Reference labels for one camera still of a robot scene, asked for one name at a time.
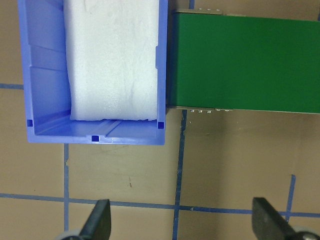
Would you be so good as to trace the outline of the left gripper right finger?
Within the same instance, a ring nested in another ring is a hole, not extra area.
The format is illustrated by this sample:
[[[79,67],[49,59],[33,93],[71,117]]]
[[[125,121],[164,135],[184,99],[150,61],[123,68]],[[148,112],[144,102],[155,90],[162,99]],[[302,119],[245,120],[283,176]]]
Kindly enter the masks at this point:
[[[291,240],[296,234],[264,197],[252,199],[251,226],[258,240]]]

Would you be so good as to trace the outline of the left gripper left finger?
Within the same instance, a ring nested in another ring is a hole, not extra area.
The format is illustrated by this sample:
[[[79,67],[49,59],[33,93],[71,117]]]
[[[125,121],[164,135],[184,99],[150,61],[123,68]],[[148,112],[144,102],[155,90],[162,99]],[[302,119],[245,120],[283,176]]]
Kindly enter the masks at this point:
[[[108,240],[111,235],[109,199],[98,200],[79,233],[81,240]]]

